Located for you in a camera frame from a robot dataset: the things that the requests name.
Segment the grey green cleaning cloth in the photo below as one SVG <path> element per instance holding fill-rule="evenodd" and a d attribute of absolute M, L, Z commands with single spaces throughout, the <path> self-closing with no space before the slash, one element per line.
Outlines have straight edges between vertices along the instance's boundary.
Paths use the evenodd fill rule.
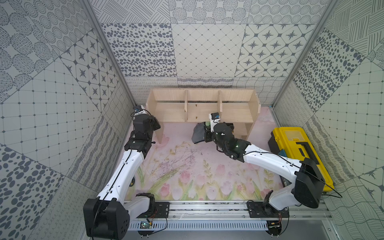
<path fill-rule="evenodd" d="M 192 142 L 194 144 L 198 144 L 201 142 L 208 143 L 210 142 L 211 139 L 211 127 L 207 126 L 205 122 L 203 123 L 198 123 L 194 127 L 194 132 L 192 136 Z"/>

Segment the light wooden bookshelf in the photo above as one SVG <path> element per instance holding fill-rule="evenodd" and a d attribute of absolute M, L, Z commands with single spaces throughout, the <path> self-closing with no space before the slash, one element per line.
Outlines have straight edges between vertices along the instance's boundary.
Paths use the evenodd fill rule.
<path fill-rule="evenodd" d="M 146 107 L 160 124 L 208 122 L 212 113 L 235 126 L 236 138 L 247 140 L 261 112 L 252 89 L 151 89 Z"/>

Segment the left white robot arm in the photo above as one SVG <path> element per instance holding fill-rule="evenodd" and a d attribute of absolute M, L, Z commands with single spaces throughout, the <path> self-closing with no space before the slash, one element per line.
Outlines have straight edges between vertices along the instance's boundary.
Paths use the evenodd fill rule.
<path fill-rule="evenodd" d="M 135 114 L 134 129 L 124 146 L 125 152 L 113 176 L 95 199 L 88 199 L 83 207 L 87 236 L 121 240 L 130 221 L 155 212 L 155 197 L 139 193 L 129 203 L 126 194 L 135 174 L 153 145 L 153 133 L 160 129 L 158 120 L 147 113 Z"/>

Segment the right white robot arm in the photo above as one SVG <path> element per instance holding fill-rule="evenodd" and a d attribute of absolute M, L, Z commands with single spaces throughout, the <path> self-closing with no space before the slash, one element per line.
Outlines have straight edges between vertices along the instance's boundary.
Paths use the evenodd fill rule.
<path fill-rule="evenodd" d="M 201 123 L 196 126 L 194 136 L 199 137 L 200 142 L 215 143 L 217 151 L 232 160 L 259 166 L 290 182 L 278 191 L 267 193 L 262 205 L 265 212 L 275 214 L 296 205 L 318 208 L 326 181 L 313 160 L 290 159 L 265 151 L 237 139 L 226 123 Z"/>

